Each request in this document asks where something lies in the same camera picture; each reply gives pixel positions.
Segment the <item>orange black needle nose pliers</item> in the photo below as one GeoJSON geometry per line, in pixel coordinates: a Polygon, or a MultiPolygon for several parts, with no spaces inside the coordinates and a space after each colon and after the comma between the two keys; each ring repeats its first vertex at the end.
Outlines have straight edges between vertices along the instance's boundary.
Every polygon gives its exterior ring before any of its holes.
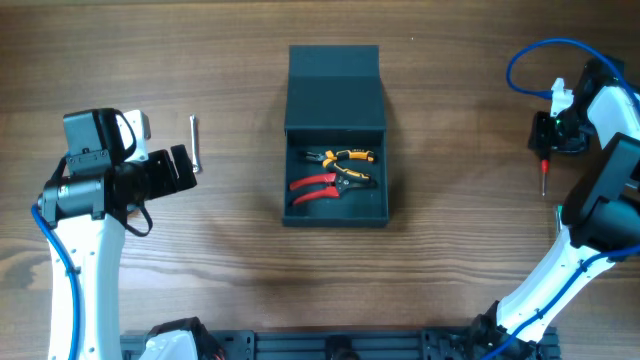
{"type": "Polygon", "coordinates": [[[345,149],[345,150],[326,150],[320,153],[310,151],[300,152],[302,158],[308,162],[319,163],[324,169],[344,177],[345,179],[358,183],[370,183],[372,177],[369,174],[359,172],[340,165],[341,161],[359,160],[368,163],[375,163],[377,157],[371,150],[363,149],[345,149]]]}

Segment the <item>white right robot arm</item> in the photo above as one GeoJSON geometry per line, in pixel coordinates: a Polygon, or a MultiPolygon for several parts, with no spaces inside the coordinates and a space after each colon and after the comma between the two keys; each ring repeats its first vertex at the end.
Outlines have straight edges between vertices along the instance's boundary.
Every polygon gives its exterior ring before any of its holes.
{"type": "Polygon", "coordinates": [[[546,166],[553,153],[602,148],[557,215],[556,240],[526,280],[477,316],[470,359],[528,359],[553,318],[599,274],[639,252],[639,111],[622,61],[594,57],[572,90],[557,79],[549,111],[535,114],[528,147],[546,166]]]}

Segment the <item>red handled pruning shears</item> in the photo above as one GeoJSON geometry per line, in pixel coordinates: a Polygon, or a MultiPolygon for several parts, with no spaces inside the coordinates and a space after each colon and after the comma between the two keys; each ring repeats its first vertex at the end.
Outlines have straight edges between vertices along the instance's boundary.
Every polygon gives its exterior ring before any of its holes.
{"type": "Polygon", "coordinates": [[[326,173],[313,175],[296,180],[289,184],[289,190],[296,192],[303,188],[323,185],[323,188],[301,194],[291,200],[292,206],[301,205],[320,199],[339,199],[341,195],[350,190],[370,189],[377,186],[375,180],[352,180],[344,175],[326,173]]]}

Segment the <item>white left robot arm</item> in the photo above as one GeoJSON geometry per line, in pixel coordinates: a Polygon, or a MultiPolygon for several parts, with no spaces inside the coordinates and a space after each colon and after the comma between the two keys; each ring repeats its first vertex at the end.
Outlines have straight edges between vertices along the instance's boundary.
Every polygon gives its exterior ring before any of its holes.
{"type": "Polygon", "coordinates": [[[184,145],[151,152],[140,110],[89,109],[63,118],[68,150],[45,183],[32,216],[52,265],[51,359],[119,359],[119,267],[128,217],[150,217],[146,202],[196,186],[184,145]]]}

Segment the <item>black red screwdriver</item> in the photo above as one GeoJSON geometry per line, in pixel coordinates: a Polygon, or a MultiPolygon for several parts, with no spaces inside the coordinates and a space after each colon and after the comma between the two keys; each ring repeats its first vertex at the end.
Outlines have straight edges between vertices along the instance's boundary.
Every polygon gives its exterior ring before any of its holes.
{"type": "Polygon", "coordinates": [[[539,155],[541,166],[541,195],[545,196],[547,193],[547,178],[549,174],[549,159],[548,152],[541,152],[539,155]]]}

